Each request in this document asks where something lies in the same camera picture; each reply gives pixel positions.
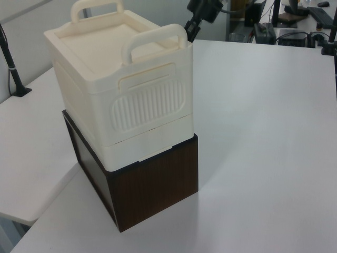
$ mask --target computer mouse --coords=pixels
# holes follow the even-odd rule
[[[330,3],[329,2],[321,2],[319,4],[317,4],[318,7],[329,7],[330,6]]]

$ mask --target white table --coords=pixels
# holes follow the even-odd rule
[[[0,104],[0,216],[32,225],[79,170],[54,70]]]
[[[119,233],[79,171],[12,253],[337,251],[333,58],[197,40],[193,71],[199,192]]]

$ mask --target electronic equipment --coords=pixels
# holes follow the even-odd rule
[[[322,8],[308,7],[311,16],[320,24],[323,28],[331,29],[333,27],[333,19]]]
[[[273,16],[272,16],[272,24],[273,27],[293,27],[296,28],[296,19],[291,19],[287,17],[286,22],[279,20],[279,11],[280,11],[280,3],[281,0],[274,1],[274,9],[273,9]],[[289,5],[293,13],[296,13],[298,10],[298,0],[289,0]]]
[[[270,23],[254,24],[253,32],[257,44],[274,45],[276,42],[276,34]]]
[[[305,47],[306,33],[302,30],[280,30],[279,46]]]
[[[256,0],[253,6],[246,10],[244,15],[244,26],[253,27],[261,19],[261,15],[265,6],[266,0]]]
[[[317,4],[318,7],[329,7],[330,3],[325,1]]]

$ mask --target white wall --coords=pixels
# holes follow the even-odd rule
[[[124,0],[125,9],[145,17],[151,22],[163,26],[168,24],[180,24],[185,26],[193,13],[187,9],[190,0]],[[230,1],[223,1],[224,8],[230,7]],[[100,15],[115,11],[114,6],[107,5],[101,8],[93,8],[92,15]],[[219,13],[213,24],[203,21],[201,30],[197,35],[199,40],[225,41],[229,15]]]
[[[24,85],[52,67],[43,32],[70,21],[70,9],[75,2],[52,0],[3,24],[9,49]],[[0,103],[9,97],[7,72],[7,64],[0,51]]]

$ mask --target black monitor arm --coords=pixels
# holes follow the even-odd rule
[[[335,17],[332,22],[333,27],[331,28],[330,36],[327,41],[323,42],[322,45],[322,54],[323,55],[333,55],[336,56],[336,43],[335,43],[335,37],[337,32],[337,8],[335,12]]]
[[[19,74],[16,70],[16,66],[14,64],[13,58],[12,58],[11,53],[9,51],[8,42],[7,42],[5,33],[4,33],[4,31],[1,27],[1,24],[0,24],[0,47],[2,49],[2,52],[4,53],[6,62],[8,64],[8,69],[11,72],[13,80],[14,80],[15,85],[16,85],[16,92],[14,92],[12,95],[13,96],[20,96],[20,97],[26,95],[32,89],[26,88],[25,86],[23,86],[23,84],[21,82]]]
[[[193,42],[200,31],[201,20],[213,23],[222,7],[220,0],[190,0],[187,9],[193,12],[193,17],[185,25],[187,40]]]

